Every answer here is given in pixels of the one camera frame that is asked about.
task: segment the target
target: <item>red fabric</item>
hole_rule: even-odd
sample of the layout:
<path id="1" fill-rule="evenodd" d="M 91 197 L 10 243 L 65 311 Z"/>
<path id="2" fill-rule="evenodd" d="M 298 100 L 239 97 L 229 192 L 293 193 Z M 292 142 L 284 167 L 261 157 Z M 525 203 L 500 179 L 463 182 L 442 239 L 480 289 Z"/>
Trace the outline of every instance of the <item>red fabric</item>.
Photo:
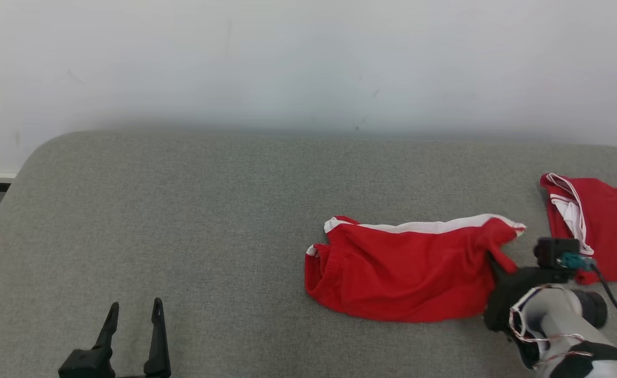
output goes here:
<path id="1" fill-rule="evenodd" d="M 546 188 L 550 196 L 555 194 L 580 204 L 586 225 L 585 240 L 582 241 L 592 249 L 590 257 L 597 261 L 605 279 L 617 281 L 617 187 L 611 187 L 596 178 L 560 177 L 574 187 L 577 196 L 571 188 L 568 190 L 558 186 L 557 181 L 554 184 L 549 175 L 543 175 L 539 184 Z M 553 237 L 575 237 L 551 199 L 547 203 L 547 212 Z M 593 272 L 580 272 L 576 281 L 589 285 L 598 282 L 598 277 Z"/>
<path id="2" fill-rule="evenodd" d="M 330 230 L 330 244 L 313 245 L 318 253 L 306 255 L 306 291 L 352 316 L 406 322 L 476 316 L 495 287 L 487 251 L 507 272 L 517 270 L 500 247 L 522 228 L 499 218 L 443 234 L 393 234 L 337 218 L 353 224 Z"/>

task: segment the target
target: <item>red garment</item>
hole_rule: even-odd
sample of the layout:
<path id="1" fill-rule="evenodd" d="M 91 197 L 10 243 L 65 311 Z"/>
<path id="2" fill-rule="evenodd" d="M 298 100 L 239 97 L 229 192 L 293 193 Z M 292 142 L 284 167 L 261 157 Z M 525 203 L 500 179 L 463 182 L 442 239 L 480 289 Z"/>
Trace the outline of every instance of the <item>red garment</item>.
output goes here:
<path id="1" fill-rule="evenodd" d="M 325 223 L 330 244 L 306 251 L 306 291 L 334 311 L 373 320 L 476 316 L 495 287 L 487 251 L 514 272 L 500 247 L 524 230 L 490 214 L 399 226 L 335 217 Z"/>
<path id="2" fill-rule="evenodd" d="M 581 252 L 597 261 L 608 281 L 617 281 L 617 187 L 596 178 L 546 174 L 539 181 L 549 192 L 547 212 L 553 237 L 574 237 Z M 594 272 L 580 272 L 575 281 L 598 281 Z"/>

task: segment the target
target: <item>black cable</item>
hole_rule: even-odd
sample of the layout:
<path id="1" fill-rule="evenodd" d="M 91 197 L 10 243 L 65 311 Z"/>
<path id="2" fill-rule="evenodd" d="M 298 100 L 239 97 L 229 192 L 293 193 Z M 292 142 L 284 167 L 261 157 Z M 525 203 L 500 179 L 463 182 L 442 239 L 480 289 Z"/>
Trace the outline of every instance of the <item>black cable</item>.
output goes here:
<path id="1" fill-rule="evenodd" d="M 614 294 L 611 293 L 611 290 L 609 289 L 609 286 L 606 284 L 606 280 L 604 279 L 604 276 L 602 275 L 602 272 L 598 269 L 598 267 L 597 267 L 597 265 L 595 265 L 595 263 L 591 263 L 591 268 L 598 275 L 598 278 L 600 278 L 600 282 L 603 284 L 604 291 L 606 291 L 606 294 L 608 295 L 609 300 L 611 301 L 611 303 L 614 304 L 614 307 L 616 307 L 616 309 L 617 309 L 616 298 L 614 298 Z"/>

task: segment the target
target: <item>wall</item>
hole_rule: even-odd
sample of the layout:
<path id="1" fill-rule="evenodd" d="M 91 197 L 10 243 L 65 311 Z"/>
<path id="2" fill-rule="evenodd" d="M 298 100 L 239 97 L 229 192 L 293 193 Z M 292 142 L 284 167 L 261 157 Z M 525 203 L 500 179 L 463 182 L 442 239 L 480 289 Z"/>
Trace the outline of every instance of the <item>wall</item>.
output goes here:
<path id="1" fill-rule="evenodd" d="M 0 0 L 0 173 L 147 118 L 617 145 L 617 0 Z"/>

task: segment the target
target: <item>red cloth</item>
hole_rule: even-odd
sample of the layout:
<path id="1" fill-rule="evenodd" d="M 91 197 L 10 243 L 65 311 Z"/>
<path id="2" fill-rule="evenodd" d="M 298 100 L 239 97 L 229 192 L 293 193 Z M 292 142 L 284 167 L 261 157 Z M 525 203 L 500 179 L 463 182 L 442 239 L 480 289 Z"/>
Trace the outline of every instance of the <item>red cloth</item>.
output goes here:
<path id="1" fill-rule="evenodd" d="M 574 237 L 581 252 L 597 261 L 608 281 L 617 281 L 617 187 L 596 178 L 542 175 L 549 193 L 547 212 L 553 237 Z M 598 281 L 594 272 L 580 272 L 583 285 Z"/>
<path id="2" fill-rule="evenodd" d="M 330 244 L 306 252 L 306 291 L 334 311 L 373 320 L 476 316 L 495 287 L 487 251 L 514 272 L 500 247 L 524 229 L 489 214 L 399 226 L 335 217 L 325 223 Z"/>

